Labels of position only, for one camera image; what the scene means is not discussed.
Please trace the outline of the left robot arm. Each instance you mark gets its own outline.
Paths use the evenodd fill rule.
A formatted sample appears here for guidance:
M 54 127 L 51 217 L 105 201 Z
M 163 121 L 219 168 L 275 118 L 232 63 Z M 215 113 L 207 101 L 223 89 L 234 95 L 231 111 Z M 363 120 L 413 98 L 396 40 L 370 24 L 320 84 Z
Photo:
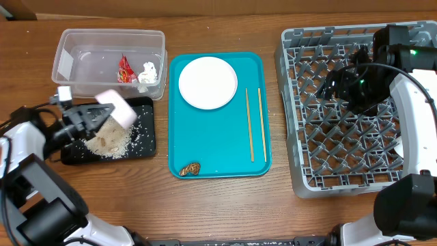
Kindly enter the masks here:
M 39 107 L 21 107 L 1 125 L 1 222 L 13 245 L 149 245 L 124 226 L 89 212 L 85 200 L 45 160 L 74 140 L 91 137 L 114 105 L 62 107 L 47 126 Z

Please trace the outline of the white napkin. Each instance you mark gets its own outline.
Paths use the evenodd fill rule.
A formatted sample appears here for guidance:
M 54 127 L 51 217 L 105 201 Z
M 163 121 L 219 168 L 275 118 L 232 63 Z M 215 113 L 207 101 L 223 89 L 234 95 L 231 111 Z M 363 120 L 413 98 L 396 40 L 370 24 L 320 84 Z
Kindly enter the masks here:
M 158 91 L 158 75 L 153 62 L 145 62 L 143 72 L 138 75 L 139 93 L 156 93 Z

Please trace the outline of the pink bowl with rice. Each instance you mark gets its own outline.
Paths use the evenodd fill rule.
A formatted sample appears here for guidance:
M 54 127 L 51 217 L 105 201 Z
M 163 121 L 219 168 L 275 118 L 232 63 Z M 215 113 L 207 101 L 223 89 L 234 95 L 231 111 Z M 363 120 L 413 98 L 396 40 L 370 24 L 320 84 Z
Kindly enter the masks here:
M 100 104 L 112 104 L 114 106 L 111 117 L 124 129 L 130 128 L 137 119 L 132 107 L 115 90 L 101 92 L 95 95 L 95 99 Z

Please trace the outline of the red snack wrapper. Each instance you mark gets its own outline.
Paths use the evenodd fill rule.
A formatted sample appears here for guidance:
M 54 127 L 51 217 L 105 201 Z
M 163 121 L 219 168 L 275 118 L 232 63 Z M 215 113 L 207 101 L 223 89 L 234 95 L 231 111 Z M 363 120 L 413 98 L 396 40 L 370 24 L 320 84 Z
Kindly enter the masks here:
M 138 79 L 133 71 L 133 69 L 130 67 L 130 64 L 128 63 L 127 57 L 125 55 L 122 55 L 122 58 L 119 61 L 119 70 L 117 73 L 117 81 L 119 83 L 137 83 Z

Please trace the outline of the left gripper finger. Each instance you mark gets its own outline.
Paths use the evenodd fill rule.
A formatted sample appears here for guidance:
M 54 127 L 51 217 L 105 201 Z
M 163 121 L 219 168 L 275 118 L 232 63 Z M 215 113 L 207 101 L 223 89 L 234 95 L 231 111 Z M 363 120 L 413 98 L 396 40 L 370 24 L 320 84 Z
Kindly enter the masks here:
M 102 128 L 103 124 L 110 118 L 110 115 L 85 116 L 85 133 L 83 138 L 90 140 Z
M 105 120 L 115 109 L 111 103 L 75 105 L 66 111 L 67 116 L 79 115 L 89 120 Z

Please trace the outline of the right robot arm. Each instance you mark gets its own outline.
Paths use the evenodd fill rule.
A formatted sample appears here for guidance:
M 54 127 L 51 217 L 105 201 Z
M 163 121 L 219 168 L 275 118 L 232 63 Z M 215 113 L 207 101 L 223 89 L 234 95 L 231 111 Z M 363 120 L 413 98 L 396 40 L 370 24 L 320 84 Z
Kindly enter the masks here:
M 395 101 L 404 153 L 402 178 L 381 190 L 373 212 L 338 225 L 327 245 L 407 245 L 436 238 L 436 49 L 415 46 L 409 28 L 387 25 L 373 35 L 373 57 L 361 48 L 349 66 L 329 72 L 319 98 L 340 98 L 348 111 L 375 115 Z

